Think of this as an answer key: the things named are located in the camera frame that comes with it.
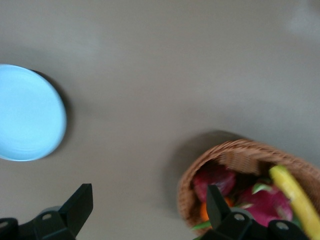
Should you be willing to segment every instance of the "yellow banana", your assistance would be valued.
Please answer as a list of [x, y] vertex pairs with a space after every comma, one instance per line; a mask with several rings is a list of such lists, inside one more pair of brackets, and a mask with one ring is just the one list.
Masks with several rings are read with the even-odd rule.
[[290, 199], [291, 207], [302, 228], [312, 240], [320, 240], [320, 218], [312, 202], [291, 173], [281, 165], [269, 170], [274, 184]]

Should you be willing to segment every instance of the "plate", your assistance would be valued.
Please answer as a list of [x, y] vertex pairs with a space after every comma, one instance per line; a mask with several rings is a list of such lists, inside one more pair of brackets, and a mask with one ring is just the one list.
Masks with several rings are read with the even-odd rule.
[[54, 151], [67, 125], [54, 87], [23, 67], [0, 64], [0, 158], [31, 161]]

